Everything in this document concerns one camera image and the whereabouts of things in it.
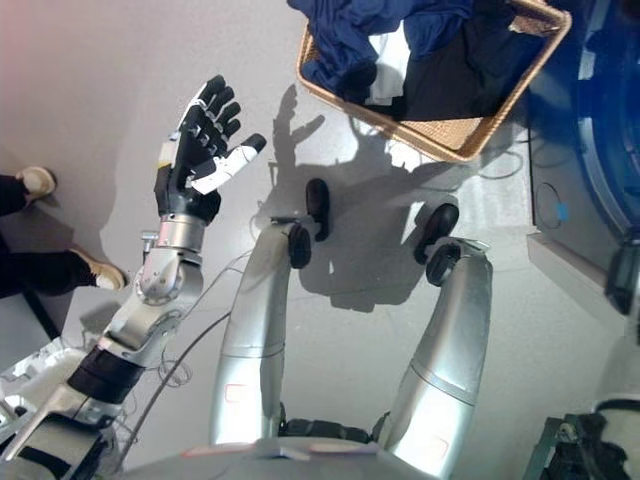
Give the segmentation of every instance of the black pants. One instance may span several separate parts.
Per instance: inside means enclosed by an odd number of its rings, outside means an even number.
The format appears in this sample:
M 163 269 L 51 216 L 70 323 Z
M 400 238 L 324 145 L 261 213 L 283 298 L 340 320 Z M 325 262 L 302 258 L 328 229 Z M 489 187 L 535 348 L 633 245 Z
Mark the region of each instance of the black pants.
M 0 216 L 22 210 L 26 193 L 21 181 L 0 175 Z M 0 252 L 0 298 L 28 290 L 62 295 L 91 284 L 89 266 L 73 252 Z

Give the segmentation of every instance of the white fingertip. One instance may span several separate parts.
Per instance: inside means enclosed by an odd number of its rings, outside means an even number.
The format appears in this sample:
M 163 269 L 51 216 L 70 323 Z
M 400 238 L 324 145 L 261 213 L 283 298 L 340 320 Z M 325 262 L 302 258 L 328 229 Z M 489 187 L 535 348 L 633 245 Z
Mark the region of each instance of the white fingertip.
M 246 145 L 236 147 L 227 158 L 214 158 L 216 171 L 211 175 L 194 180 L 191 186 L 202 195 L 207 195 L 221 187 L 257 156 L 258 152 L 253 147 Z

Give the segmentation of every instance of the shoe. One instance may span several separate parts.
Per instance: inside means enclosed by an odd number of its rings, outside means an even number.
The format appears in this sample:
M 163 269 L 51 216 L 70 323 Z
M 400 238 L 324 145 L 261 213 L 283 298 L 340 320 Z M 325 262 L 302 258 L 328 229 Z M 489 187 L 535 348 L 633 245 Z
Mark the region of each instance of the shoe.
M 91 286 L 105 290 L 122 290 L 127 285 L 127 277 L 116 266 L 99 262 L 78 248 L 70 248 L 69 251 L 78 255 L 89 267 Z
M 53 193 L 58 186 L 56 177 L 44 167 L 27 167 L 18 172 L 16 179 L 27 189 L 27 204 Z

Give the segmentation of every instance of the person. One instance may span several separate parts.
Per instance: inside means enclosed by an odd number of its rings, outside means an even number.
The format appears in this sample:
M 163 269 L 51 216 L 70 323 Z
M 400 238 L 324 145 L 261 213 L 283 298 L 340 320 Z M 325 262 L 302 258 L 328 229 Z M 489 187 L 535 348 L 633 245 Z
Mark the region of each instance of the person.
M 0 216 L 27 208 L 56 189 L 43 167 L 27 167 L 16 176 L 0 175 Z M 25 291 L 63 295 L 77 287 L 120 290 L 125 275 L 114 265 L 95 260 L 79 248 L 52 253 L 0 253 L 0 298 Z

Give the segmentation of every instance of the white tile floor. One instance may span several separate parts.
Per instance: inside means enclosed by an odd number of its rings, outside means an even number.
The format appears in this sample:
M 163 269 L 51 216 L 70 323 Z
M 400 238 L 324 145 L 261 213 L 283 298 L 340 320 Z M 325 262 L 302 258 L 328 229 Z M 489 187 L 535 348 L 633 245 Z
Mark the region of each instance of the white tile floor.
M 544 419 L 588 409 L 617 333 L 527 260 L 526 148 L 506 151 L 525 132 L 507 125 L 466 166 L 432 164 L 390 145 L 296 86 L 302 27 L 296 12 L 273 0 L 58 0 L 54 8 L 0 1 L 2 169 L 42 164 L 60 180 L 52 199 L 3 221 L 8 240 L 22 248 L 73 240 L 133 274 L 139 233 L 157 221 L 159 145 L 195 89 L 223 73 L 243 106 L 244 135 L 259 131 L 270 144 L 221 190 L 222 212 L 204 248 L 206 278 L 252 247 L 269 214 L 302 208 L 308 179 L 325 178 L 333 195 L 332 237 L 291 279 L 289 415 L 370 428 L 390 406 L 437 297 L 411 258 L 415 219 L 422 225 L 426 211 L 453 196 L 461 209 L 455 233 L 492 245 L 495 267 L 483 386 L 456 478 L 519 478 Z M 172 355 L 229 308 L 238 281 L 226 274 L 183 325 Z M 78 319 L 86 327 L 87 312 L 105 304 L 108 311 L 126 295 L 81 289 L 53 307 L 77 338 Z M 129 466 L 207 441 L 202 425 L 222 334 L 187 360 L 191 381 L 160 398 Z M 144 378 L 138 412 L 157 385 L 154 374 Z

